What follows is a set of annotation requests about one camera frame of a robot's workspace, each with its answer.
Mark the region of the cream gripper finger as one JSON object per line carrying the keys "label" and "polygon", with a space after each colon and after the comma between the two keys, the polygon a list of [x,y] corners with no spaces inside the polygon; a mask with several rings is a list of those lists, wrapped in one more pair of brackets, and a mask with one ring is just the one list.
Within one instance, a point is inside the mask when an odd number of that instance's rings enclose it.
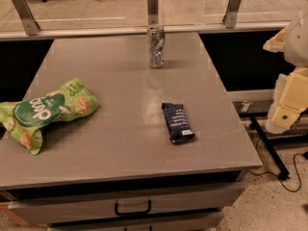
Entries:
{"label": "cream gripper finger", "polygon": [[275,36],[270,38],[263,45],[263,49],[272,53],[283,52],[287,28],[280,30]]}
{"label": "cream gripper finger", "polygon": [[289,75],[280,74],[273,92],[266,130],[282,134],[308,108],[308,68],[297,67]]}

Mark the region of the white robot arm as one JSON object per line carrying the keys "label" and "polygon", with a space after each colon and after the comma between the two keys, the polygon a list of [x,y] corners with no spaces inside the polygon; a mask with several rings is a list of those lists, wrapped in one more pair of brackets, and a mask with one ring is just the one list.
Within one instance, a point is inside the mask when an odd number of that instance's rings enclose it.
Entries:
{"label": "white robot arm", "polygon": [[263,48],[282,52],[284,60],[295,66],[289,75],[278,75],[266,120],[270,133],[281,134],[308,108],[308,12],[302,10],[287,27],[267,40]]}

